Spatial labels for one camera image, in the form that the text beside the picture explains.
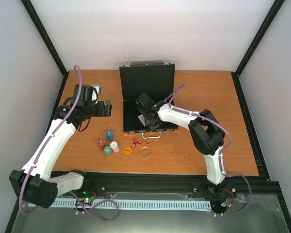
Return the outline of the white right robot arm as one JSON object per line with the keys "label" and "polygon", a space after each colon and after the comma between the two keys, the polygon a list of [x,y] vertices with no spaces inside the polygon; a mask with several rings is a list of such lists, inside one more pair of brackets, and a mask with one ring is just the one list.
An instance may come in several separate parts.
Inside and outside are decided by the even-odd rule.
{"label": "white right robot arm", "polygon": [[192,112],[177,108],[166,101],[155,103],[152,100],[136,101],[141,115],[139,120],[151,130],[157,129],[163,122],[170,122],[187,129],[196,149],[204,155],[208,191],[218,196],[226,186],[226,173],[221,162],[225,133],[209,110]]}

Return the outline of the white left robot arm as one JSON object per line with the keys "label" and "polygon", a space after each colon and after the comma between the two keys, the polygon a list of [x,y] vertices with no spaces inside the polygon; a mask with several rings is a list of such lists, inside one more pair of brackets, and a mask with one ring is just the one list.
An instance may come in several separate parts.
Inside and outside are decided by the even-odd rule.
{"label": "white left robot arm", "polygon": [[32,158],[20,171],[13,170],[9,176],[19,205],[26,201],[49,208],[58,196],[69,191],[84,196],[91,190],[88,175],[83,171],[72,170],[57,177],[51,177],[51,172],[66,143],[81,124],[92,117],[111,116],[112,104],[110,100],[89,100],[76,106],[68,119],[64,119],[72,109],[67,104],[69,101],[72,98],[67,98],[57,108],[49,131]]}

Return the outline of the blue playing card deck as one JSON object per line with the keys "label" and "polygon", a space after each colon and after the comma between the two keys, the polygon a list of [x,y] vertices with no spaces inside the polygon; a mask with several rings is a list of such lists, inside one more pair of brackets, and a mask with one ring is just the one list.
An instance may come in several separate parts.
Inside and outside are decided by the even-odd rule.
{"label": "blue playing card deck", "polygon": [[139,115],[138,119],[144,127],[148,127],[148,120],[146,117],[144,117],[143,115]]}

